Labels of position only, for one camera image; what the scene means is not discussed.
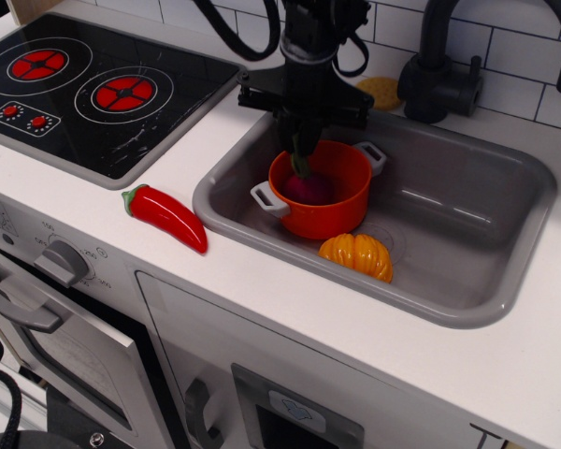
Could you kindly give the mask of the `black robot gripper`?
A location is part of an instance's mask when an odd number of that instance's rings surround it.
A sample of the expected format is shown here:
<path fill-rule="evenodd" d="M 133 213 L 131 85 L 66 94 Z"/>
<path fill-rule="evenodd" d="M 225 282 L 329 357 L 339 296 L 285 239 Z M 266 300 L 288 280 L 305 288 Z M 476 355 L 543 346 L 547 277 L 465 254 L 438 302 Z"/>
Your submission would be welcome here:
<path fill-rule="evenodd" d="M 281 148 L 310 156 L 328 125 L 364 128 L 373 98 L 342 80 L 330 63 L 292 61 L 237 76 L 238 103 L 275 113 Z"/>

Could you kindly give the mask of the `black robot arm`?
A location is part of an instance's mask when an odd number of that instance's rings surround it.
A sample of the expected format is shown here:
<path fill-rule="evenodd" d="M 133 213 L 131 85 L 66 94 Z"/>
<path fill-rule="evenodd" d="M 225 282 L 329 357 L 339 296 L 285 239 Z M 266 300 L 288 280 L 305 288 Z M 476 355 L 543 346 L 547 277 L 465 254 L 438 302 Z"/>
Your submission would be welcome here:
<path fill-rule="evenodd" d="M 281 148 L 306 158 L 330 125 L 363 128 L 373 98 L 344 81 L 339 47 L 352 40 L 368 57 L 356 30 L 367 22 L 367 1 L 285 1 L 280 35 L 284 64 L 237 77 L 241 106 L 270 111 Z"/>

